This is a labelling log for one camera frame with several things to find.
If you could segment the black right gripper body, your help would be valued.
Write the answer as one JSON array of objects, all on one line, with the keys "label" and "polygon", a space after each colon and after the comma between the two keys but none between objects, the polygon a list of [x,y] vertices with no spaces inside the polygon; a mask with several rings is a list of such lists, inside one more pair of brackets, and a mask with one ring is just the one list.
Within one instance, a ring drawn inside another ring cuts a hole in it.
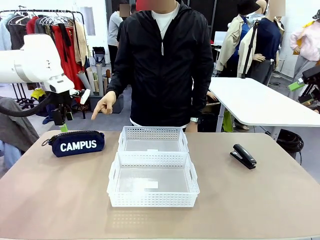
[{"label": "black right gripper body", "polygon": [[302,80],[304,84],[320,86],[320,65],[316,65],[302,73]]}]

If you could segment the person's right hand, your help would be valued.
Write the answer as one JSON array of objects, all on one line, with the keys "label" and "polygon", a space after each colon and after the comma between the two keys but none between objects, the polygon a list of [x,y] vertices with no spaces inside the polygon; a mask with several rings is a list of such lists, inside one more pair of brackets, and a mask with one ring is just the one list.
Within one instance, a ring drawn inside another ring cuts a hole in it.
[{"label": "person's right hand", "polygon": [[113,113],[113,105],[117,100],[116,93],[114,91],[108,91],[101,100],[98,101],[96,107],[94,108],[91,120],[95,120],[98,113],[103,113],[109,115]]}]

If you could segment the person's left hand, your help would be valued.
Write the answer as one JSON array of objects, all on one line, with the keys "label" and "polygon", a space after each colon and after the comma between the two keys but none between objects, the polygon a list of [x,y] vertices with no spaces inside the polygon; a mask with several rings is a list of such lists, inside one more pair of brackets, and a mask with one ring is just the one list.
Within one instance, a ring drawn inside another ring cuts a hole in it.
[{"label": "person's left hand", "polygon": [[185,128],[185,132],[197,133],[198,132],[198,124],[194,121],[190,121]]}]

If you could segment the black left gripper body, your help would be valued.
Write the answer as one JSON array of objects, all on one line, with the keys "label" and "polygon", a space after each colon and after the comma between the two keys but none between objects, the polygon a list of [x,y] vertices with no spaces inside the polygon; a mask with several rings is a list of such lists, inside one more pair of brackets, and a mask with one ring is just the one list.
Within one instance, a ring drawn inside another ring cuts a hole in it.
[{"label": "black left gripper body", "polygon": [[72,96],[68,90],[62,93],[50,93],[50,103],[57,108],[63,108],[65,112],[72,111],[72,101]]}]

